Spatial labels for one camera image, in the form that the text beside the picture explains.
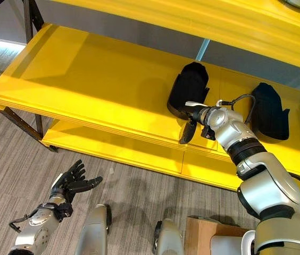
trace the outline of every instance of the lower shelf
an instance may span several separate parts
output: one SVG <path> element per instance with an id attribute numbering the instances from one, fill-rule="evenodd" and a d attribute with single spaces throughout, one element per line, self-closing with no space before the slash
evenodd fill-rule
<path id="1" fill-rule="evenodd" d="M 42 143 L 117 162 L 177 175 L 183 151 L 55 120 Z"/>
<path id="2" fill-rule="evenodd" d="M 241 180 L 229 161 L 55 120 L 42 143 L 236 190 Z"/>

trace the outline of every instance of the gray wall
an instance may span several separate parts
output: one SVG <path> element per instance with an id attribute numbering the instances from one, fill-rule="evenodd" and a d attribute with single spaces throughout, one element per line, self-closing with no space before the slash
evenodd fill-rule
<path id="1" fill-rule="evenodd" d="M 202 38 L 155 25 L 57 2 L 37 0 L 45 22 L 122 39 L 195 58 Z M 0 5 L 0 39 L 24 43 L 21 0 Z M 300 89 L 300 68 L 219 42 L 209 44 L 203 61 Z"/>

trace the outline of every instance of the gray carpet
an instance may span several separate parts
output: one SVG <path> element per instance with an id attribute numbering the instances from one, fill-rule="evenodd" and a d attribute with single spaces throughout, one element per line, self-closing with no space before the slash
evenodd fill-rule
<path id="1" fill-rule="evenodd" d="M 0 48 L 0 69 L 16 54 Z M 17 112 L 35 127 L 33 114 Z M 67 150 L 53 153 L 0 114 L 0 254 L 8 254 L 17 235 L 9 221 L 45 202 L 53 181 L 77 159 L 85 163 L 88 178 L 104 180 L 76 195 L 72 217 L 60 224 L 44 254 L 74 254 L 87 212 L 97 203 L 112 208 L 109 254 L 151 254 L 153 230 L 163 217 L 172 218 L 183 236 L 189 215 L 249 229 L 257 224 L 234 192 Z"/>

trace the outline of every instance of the robotic hand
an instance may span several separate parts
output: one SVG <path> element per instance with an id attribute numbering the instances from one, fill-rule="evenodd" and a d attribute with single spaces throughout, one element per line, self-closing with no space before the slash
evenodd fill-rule
<path id="1" fill-rule="evenodd" d="M 40 204 L 30 215 L 10 222 L 10 227 L 19 235 L 9 255 L 42 254 L 58 224 L 72 215 L 71 203 L 76 193 L 93 189 L 103 180 L 101 176 L 85 180 L 84 173 L 84 164 L 79 160 L 54 181 L 48 202 Z M 28 225 L 21 231 L 15 223 L 25 220 Z"/>
<path id="2" fill-rule="evenodd" d="M 247 127 L 252 110 L 245 122 L 233 110 L 234 103 L 245 96 L 252 97 L 247 94 L 232 102 L 219 100 L 212 107 L 188 101 L 184 109 L 190 123 L 204 126 L 201 136 L 217 140 L 236 165 L 243 180 L 238 198 L 249 214 L 261 220 L 255 232 L 255 254 L 300 254 L 299 187 Z M 222 105 L 231 105 L 232 110 Z M 193 134 L 187 133 L 189 141 Z"/>

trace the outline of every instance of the shelf board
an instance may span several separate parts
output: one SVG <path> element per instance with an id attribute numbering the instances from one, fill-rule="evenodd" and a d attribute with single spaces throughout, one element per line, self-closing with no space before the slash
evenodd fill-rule
<path id="1" fill-rule="evenodd" d="M 300 67 L 300 9 L 273 0 L 56 0 L 209 38 Z"/>
<path id="2" fill-rule="evenodd" d="M 185 121 L 166 108 L 177 74 L 192 59 L 129 42 L 60 27 L 44 26 L 0 76 L 0 105 L 38 113 L 230 162 L 217 142 L 200 136 L 178 143 Z M 260 82 L 274 86 L 290 108 L 290 138 L 263 143 L 291 172 L 300 174 L 300 91 L 250 75 L 205 64 L 210 80 L 206 104 L 233 100 Z M 244 116 L 249 101 L 236 110 Z"/>
<path id="3" fill-rule="evenodd" d="M 54 120 L 42 143 L 171 175 L 181 173 L 184 153 L 59 120 Z"/>

